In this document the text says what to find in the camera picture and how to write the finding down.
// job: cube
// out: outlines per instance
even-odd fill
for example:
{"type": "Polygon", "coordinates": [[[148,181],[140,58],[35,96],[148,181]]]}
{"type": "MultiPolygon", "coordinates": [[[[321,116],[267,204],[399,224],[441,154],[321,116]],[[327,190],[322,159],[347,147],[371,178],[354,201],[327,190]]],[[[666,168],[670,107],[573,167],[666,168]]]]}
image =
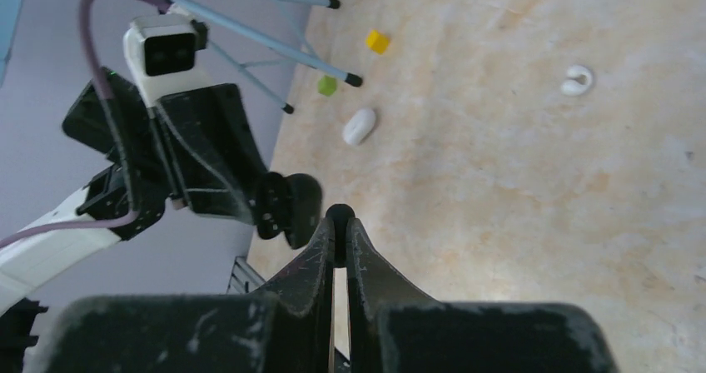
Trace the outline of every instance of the cube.
{"type": "Polygon", "coordinates": [[[319,94],[330,97],[336,92],[336,78],[324,76],[319,80],[319,94]]]}
{"type": "Polygon", "coordinates": [[[370,34],[365,42],[371,50],[377,52],[378,54],[385,52],[387,46],[390,45],[390,39],[375,29],[370,31],[370,34]]]}

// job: light blue panel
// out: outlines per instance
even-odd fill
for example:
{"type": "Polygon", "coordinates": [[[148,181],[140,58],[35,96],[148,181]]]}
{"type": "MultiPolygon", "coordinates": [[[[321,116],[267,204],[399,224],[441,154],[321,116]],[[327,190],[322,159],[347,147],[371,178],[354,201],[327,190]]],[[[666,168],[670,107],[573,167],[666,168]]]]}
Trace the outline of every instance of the light blue panel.
{"type": "Polygon", "coordinates": [[[5,67],[10,60],[12,38],[21,6],[22,0],[0,0],[0,86],[5,78],[5,67]]]}

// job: beige marble surface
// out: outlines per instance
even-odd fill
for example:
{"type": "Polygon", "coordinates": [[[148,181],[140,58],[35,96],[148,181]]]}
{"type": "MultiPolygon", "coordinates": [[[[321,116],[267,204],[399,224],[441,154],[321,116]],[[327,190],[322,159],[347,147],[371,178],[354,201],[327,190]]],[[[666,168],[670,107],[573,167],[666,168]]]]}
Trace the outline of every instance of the beige marble surface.
{"type": "MultiPolygon", "coordinates": [[[[706,371],[706,0],[341,1],[307,38],[365,84],[323,97],[299,67],[273,169],[317,177],[432,296],[571,302],[623,371],[706,371]],[[565,97],[574,63],[596,83],[565,97]],[[361,107],[379,124],[348,147],[361,107]]],[[[269,277],[292,255],[249,260],[269,277]]]]}

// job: white object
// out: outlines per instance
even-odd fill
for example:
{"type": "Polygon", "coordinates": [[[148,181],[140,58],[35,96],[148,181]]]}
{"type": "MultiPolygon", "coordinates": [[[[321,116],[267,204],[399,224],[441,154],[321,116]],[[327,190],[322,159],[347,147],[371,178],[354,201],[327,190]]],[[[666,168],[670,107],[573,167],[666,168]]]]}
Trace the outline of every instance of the white object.
{"type": "Polygon", "coordinates": [[[349,145],[357,146],[373,130],[374,125],[375,111],[363,108],[356,112],[343,127],[343,140],[349,145]]]}
{"type": "Polygon", "coordinates": [[[213,83],[198,67],[198,61],[188,71],[161,76],[148,76],[145,72],[144,41],[150,36],[165,36],[191,30],[191,16],[181,8],[170,8],[165,15],[139,17],[132,21],[130,29],[122,38],[122,51],[130,68],[140,97],[149,110],[157,105],[161,97],[178,92],[188,92],[209,87],[213,83]]]}
{"type": "MultiPolygon", "coordinates": [[[[93,221],[88,214],[76,215],[87,194],[86,186],[24,229],[59,221],[93,221]]],[[[0,249],[0,316],[69,266],[119,241],[110,229],[55,230],[0,249]]]]}
{"type": "Polygon", "coordinates": [[[594,84],[594,75],[587,67],[572,65],[566,70],[567,79],[561,83],[565,96],[577,97],[587,92],[594,84]]]}

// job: black rubber foot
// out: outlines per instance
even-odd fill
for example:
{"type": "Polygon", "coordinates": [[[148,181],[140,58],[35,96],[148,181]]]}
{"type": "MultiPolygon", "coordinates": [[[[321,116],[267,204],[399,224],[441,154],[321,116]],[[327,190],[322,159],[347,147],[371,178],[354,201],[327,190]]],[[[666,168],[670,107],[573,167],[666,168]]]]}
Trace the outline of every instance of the black rubber foot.
{"type": "Polygon", "coordinates": [[[329,0],[330,9],[338,9],[341,7],[341,2],[338,0],[329,0]]]}
{"type": "Polygon", "coordinates": [[[333,266],[336,268],[346,267],[346,232],[348,231],[348,221],[355,218],[355,212],[346,204],[335,204],[326,211],[326,217],[333,221],[334,237],[336,238],[333,247],[333,266]]]}
{"type": "Polygon", "coordinates": [[[354,75],[353,73],[348,73],[346,76],[346,83],[353,87],[360,87],[363,85],[363,78],[358,75],[354,75]]]}

